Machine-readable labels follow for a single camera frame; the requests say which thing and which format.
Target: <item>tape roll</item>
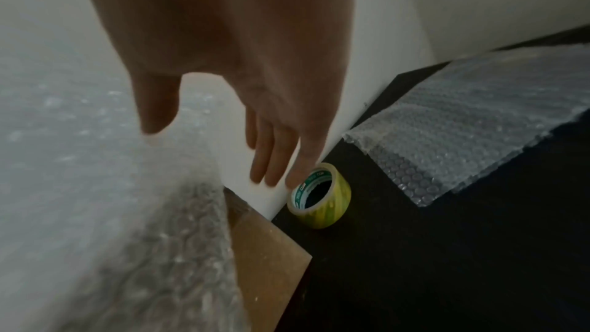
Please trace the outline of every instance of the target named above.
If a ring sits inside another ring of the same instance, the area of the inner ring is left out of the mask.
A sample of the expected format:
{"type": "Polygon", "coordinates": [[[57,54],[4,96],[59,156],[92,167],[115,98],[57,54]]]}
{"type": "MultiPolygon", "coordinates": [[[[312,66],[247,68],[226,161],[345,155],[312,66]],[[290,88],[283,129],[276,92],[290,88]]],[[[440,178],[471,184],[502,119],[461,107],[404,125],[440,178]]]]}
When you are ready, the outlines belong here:
{"type": "Polygon", "coordinates": [[[293,190],[287,200],[287,207],[306,226],[320,229],[340,219],[348,208],[350,196],[350,185],[336,167],[322,163],[293,190]],[[323,192],[325,195],[319,199],[318,194],[323,192]]]}

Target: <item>roll of tape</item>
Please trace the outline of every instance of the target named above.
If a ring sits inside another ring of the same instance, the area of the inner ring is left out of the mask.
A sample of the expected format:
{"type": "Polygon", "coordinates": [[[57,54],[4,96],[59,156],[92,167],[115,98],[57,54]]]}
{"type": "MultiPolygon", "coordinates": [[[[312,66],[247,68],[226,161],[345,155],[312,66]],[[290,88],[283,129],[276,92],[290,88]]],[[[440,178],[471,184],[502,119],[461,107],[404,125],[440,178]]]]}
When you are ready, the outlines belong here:
{"type": "Polygon", "coordinates": [[[287,207],[306,226],[325,228],[344,214],[350,196],[350,186],[336,167],[322,163],[313,169],[305,182],[293,190],[287,200],[287,207]],[[323,192],[325,195],[320,198],[318,194],[323,192]]]}

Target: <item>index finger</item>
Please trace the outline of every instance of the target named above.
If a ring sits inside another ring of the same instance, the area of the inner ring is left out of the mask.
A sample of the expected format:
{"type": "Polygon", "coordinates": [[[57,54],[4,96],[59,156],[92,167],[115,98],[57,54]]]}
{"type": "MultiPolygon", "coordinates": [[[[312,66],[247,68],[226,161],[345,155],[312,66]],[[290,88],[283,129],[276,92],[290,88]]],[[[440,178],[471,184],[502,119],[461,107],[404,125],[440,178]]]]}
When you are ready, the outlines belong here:
{"type": "Polygon", "coordinates": [[[326,135],[320,138],[301,136],[299,153],[285,179],[287,188],[294,189],[305,181],[318,162],[325,144],[326,135]]]}

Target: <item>bubble wrap corner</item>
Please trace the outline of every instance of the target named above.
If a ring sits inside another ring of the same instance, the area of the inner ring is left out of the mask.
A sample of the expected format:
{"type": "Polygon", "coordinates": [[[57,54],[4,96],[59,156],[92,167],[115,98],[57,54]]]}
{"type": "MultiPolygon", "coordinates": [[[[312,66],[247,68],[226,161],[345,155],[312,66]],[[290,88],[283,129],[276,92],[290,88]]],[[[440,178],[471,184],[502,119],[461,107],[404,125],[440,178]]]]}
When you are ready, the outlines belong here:
{"type": "Polygon", "coordinates": [[[590,108],[590,48],[454,61],[344,134],[419,207],[459,191],[590,108]]]}

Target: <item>cardboard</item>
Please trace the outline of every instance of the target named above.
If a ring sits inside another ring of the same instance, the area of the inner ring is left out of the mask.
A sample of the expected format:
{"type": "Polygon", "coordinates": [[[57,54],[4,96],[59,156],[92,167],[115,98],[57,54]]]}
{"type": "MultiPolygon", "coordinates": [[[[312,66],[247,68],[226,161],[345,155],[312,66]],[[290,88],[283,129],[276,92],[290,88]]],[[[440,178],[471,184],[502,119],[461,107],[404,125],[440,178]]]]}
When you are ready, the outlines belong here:
{"type": "Polygon", "coordinates": [[[252,332],[272,332],[312,257],[231,190],[225,194],[238,285],[252,332]]]}

